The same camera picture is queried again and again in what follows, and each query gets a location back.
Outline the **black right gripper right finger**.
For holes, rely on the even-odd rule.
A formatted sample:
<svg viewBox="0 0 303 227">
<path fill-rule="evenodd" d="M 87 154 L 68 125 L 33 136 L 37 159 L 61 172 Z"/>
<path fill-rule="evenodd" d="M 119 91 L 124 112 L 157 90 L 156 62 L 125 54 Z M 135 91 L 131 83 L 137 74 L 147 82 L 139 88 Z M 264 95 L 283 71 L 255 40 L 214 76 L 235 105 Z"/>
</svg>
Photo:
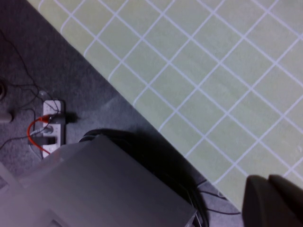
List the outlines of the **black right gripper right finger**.
<svg viewBox="0 0 303 227">
<path fill-rule="evenodd" d="M 280 175 L 270 175 L 268 180 L 296 219 L 303 225 L 303 190 Z"/>
</svg>

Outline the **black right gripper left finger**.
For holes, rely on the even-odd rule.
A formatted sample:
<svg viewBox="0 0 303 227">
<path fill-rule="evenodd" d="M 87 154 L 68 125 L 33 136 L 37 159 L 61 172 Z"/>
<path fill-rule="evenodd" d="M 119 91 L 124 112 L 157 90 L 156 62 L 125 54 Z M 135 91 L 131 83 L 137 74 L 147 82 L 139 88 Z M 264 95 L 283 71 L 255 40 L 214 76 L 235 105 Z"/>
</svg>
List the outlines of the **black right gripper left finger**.
<svg viewBox="0 0 303 227">
<path fill-rule="evenodd" d="M 242 206 L 244 226 L 297 227 L 298 220 L 268 178 L 258 175 L 247 178 Z"/>
</svg>

